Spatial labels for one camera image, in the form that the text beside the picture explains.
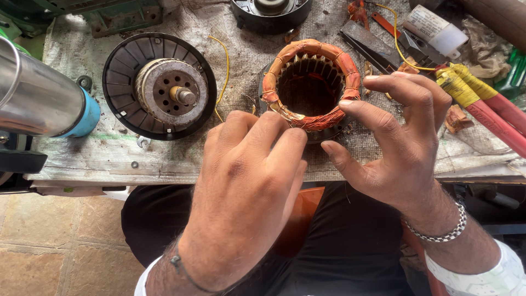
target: white sleeve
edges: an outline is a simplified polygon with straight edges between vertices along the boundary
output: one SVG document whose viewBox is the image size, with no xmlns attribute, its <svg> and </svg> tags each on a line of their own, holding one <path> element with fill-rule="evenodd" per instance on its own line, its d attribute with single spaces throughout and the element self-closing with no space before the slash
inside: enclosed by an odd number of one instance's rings
<svg viewBox="0 0 526 296">
<path fill-rule="evenodd" d="M 499 263 L 488 272 L 474 275 L 454 273 L 438 265 L 426 253 L 428 269 L 446 285 L 451 296 L 526 295 L 526 274 L 521 260 L 509 246 L 495 241 L 499 245 L 501 257 Z"/>
<path fill-rule="evenodd" d="M 140 275 L 139 281 L 137 282 L 137 285 L 135 286 L 134 296 L 146 296 L 146 279 L 148 278 L 148 274 L 150 273 L 151 268 L 154 267 L 155 263 L 157 263 L 157 261 L 159 261 L 161 257 L 155 259 L 155 261 L 152 262 L 148 266 L 148 268 Z"/>
</svg>

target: orange hacksaw blade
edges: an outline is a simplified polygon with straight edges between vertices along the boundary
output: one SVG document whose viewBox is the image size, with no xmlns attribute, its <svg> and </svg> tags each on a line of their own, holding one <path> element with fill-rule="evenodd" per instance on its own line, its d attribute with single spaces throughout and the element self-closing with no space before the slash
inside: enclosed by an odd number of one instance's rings
<svg viewBox="0 0 526 296">
<path fill-rule="evenodd" d="M 389 23 L 381 14 L 375 11 L 371 14 L 371 16 L 375 21 L 377 21 L 380 24 L 380 26 L 382 26 L 389 33 L 391 33 L 391 35 L 395 35 L 395 27 L 393 27 L 393 25 L 391 25 L 391 23 Z M 401 34 L 402 33 L 400 33 L 399 30 L 396 30 L 396 37 L 400 37 Z"/>
</svg>

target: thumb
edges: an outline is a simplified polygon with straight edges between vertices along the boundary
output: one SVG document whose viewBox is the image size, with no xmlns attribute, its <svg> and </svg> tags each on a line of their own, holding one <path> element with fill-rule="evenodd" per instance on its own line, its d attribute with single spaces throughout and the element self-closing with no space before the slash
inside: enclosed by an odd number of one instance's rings
<svg viewBox="0 0 526 296">
<path fill-rule="evenodd" d="M 365 168 L 352 157 L 345 147 L 334 141 L 323 141 L 321 147 L 329 154 L 334 167 L 351 185 L 365 179 L 367 175 Z"/>
</svg>

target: wrist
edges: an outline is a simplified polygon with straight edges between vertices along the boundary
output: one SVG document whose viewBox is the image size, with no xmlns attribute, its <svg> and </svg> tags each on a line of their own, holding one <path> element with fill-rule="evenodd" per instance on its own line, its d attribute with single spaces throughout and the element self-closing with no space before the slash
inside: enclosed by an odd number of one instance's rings
<svg viewBox="0 0 526 296">
<path fill-rule="evenodd" d="M 210 291 L 221 291 L 238 279 L 231 278 L 228 259 L 211 241 L 186 229 L 179 239 L 178 251 L 187 275 L 195 283 Z"/>
<path fill-rule="evenodd" d="M 451 232 L 460 219 L 459 210 L 453 199 L 443 191 L 435 180 L 429 194 L 402 213 L 405 220 L 418 232 L 439 236 Z"/>
</svg>

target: stone tile floor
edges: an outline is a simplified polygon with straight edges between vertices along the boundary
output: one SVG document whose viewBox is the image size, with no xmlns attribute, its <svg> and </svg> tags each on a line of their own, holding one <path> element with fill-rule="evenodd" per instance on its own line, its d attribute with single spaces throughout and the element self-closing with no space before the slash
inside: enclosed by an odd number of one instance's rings
<svg viewBox="0 0 526 296">
<path fill-rule="evenodd" d="M 120 228 L 123 204 L 0 195 L 0 296 L 133 295 L 144 268 Z"/>
</svg>

